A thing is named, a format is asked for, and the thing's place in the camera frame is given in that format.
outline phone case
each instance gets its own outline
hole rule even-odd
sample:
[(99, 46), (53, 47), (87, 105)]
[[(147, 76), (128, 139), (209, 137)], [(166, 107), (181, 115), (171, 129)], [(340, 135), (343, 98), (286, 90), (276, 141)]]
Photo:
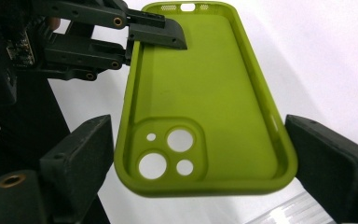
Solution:
[(286, 186), (296, 153), (235, 8), (167, 2), (144, 11), (178, 21), (188, 49), (134, 45), (115, 151), (124, 185), (150, 197)]

